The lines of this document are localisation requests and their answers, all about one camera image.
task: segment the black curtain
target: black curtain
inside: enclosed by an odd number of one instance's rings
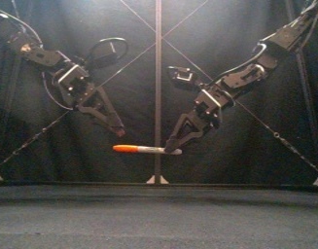
[[[0,3],[0,9],[15,15],[11,2]],[[295,12],[302,2],[295,2]],[[100,39],[127,40],[126,58],[91,72],[95,84],[104,84],[126,135],[115,137],[87,116],[71,112],[0,167],[0,174],[9,180],[144,183],[155,173],[154,156],[120,154],[112,145],[155,145],[156,1],[16,3],[45,50],[61,51],[75,61]],[[163,0],[162,68],[190,67],[208,82],[250,58],[257,41],[286,23],[285,1]],[[318,131],[318,26],[305,53]],[[176,89],[164,70],[160,87],[163,146],[179,115],[192,108],[196,93]],[[226,110],[219,129],[180,148],[182,156],[162,155],[163,178],[170,183],[311,184],[315,171],[258,121],[318,164],[293,55],[239,100],[258,119],[241,106]],[[39,69],[0,48],[0,162],[64,112],[45,92]]]

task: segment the orange object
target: orange object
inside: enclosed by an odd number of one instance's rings
[[[176,149],[171,153],[167,153],[160,147],[147,147],[147,146],[136,146],[136,145],[114,145],[114,150],[116,152],[126,153],[151,153],[151,154],[170,154],[170,155],[180,155],[182,150]]]
[[[114,150],[116,152],[136,153],[138,152],[138,146],[135,146],[135,145],[114,145]]]

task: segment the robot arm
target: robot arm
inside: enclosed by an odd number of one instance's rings
[[[234,106],[235,99],[265,80],[279,61],[297,52],[306,43],[318,19],[318,0],[314,0],[299,17],[265,39],[259,40],[257,55],[241,66],[222,73],[210,84],[199,81],[188,68],[168,67],[171,82],[178,88],[199,89],[195,107],[182,114],[166,142],[164,151],[172,152],[191,139],[200,138],[222,122],[222,110]]]
[[[84,66],[73,63],[61,52],[45,51],[39,39],[25,32],[25,26],[13,23],[1,12],[0,41],[27,61],[33,62],[43,71],[52,75],[68,107],[89,115],[99,125],[122,136],[124,134],[122,121],[104,89],[92,84]],[[107,43],[107,45],[107,54],[103,56],[104,59],[100,59],[115,62],[118,57],[114,45],[112,43]]]

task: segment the cable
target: cable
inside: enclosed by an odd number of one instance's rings
[[[44,88],[45,88],[45,90],[47,90],[47,93],[48,93],[48,95],[49,95],[52,101],[53,101],[61,108],[64,108],[64,109],[72,111],[72,108],[64,106],[64,105],[57,101],[57,99],[53,97],[51,91],[48,90],[48,85],[47,85],[47,80],[45,80],[45,74],[44,74],[44,72],[41,73],[41,79],[43,79]]]
[[[306,34],[306,37],[305,37],[303,41],[302,41],[301,44],[299,44],[299,50],[303,48],[305,44],[306,44],[307,41],[309,41],[309,38],[310,38],[310,36],[311,36],[311,34],[313,34],[313,31],[314,31],[317,22],[318,22],[318,11],[317,11],[317,14],[315,14],[315,17],[314,17],[311,26],[310,26],[310,30],[309,30],[309,32],[307,32],[307,34]]]
[[[21,21],[19,18],[13,17],[11,14],[8,14],[7,12],[1,11],[0,10],[0,13],[3,13],[4,15],[7,15],[11,19],[13,19],[16,22],[19,22],[28,30],[29,32],[33,34],[35,36],[35,39],[37,40],[39,42],[39,47],[43,48],[43,42],[40,40],[40,37],[37,35],[37,33],[35,32],[35,30],[32,29],[32,27],[24,22]]]
[[[101,45],[110,43],[110,42],[120,42],[120,43],[124,44],[124,52],[123,52],[122,55],[119,55],[119,56],[116,57],[116,60],[122,59],[122,58],[124,57],[124,55],[127,54],[127,52],[128,52],[128,43],[126,42],[126,40],[124,40],[123,38],[112,37],[112,38],[107,38],[107,39],[100,40],[100,41],[92,46],[92,48],[91,48],[91,50],[89,50],[89,53],[88,53],[88,55],[87,55],[85,58],[84,58],[84,61],[87,61],[87,60],[92,57],[92,55],[93,55],[92,53],[93,53],[93,51],[96,50],[96,48],[97,48],[99,46],[101,46]]]
[[[258,43],[257,44],[257,47],[262,47],[261,48],[261,51],[258,52],[258,54],[250,59],[247,60],[243,64],[241,64],[239,66],[237,66],[235,68],[225,71],[223,73],[221,73],[212,80],[211,82],[207,84],[208,86],[211,86],[212,84],[215,84],[215,82],[226,75],[226,74],[230,74],[233,73],[234,71],[239,70],[241,68],[246,67],[249,64],[251,64],[263,54],[267,46],[263,44],[263,43]]]

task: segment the dark floor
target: dark floor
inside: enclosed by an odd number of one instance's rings
[[[318,193],[0,187],[1,248],[318,248]]]

